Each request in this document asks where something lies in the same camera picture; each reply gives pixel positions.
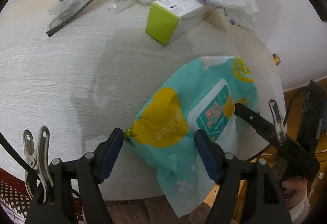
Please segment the wet wipes package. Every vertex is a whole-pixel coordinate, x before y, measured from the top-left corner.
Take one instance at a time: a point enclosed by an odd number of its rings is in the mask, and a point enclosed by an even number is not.
[[[196,209],[212,189],[194,144],[203,129],[225,152],[237,153],[234,104],[258,111],[258,94],[245,61],[233,56],[200,57],[180,67],[149,99],[125,132],[132,149],[157,169],[157,179],[175,213]]]

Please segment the table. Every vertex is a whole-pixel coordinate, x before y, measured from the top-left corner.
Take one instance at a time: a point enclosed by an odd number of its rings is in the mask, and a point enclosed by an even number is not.
[[[212,14],[167,46],[144,31],[149,6],[118,14],[108,0],[95,0],[51,38],[48,8],[55,0],[13,0],[0,15],[0,129],[24,156],[22,133],[50,130],[49,161],[80,158],[114,127],[130,127],[150,96],[181,65],[205,55],[240,55],[248,63],[260,113],[272,121],[268,100],[285,115],[281,81],[272,53],[251,33]],[[267,146],[249,128],[238,156]],[[24,179],[23,169],[3,150],[0,167]],[[104,199],[154,197],[162,192],[156,171],[124,144],[112,174],[101,186]]]

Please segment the white wall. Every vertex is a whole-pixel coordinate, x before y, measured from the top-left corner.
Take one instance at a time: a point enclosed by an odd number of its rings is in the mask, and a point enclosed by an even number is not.
[[[327,24],[308,0],[256,0],[255,35],[282,63],[283,89],[327,75]]]

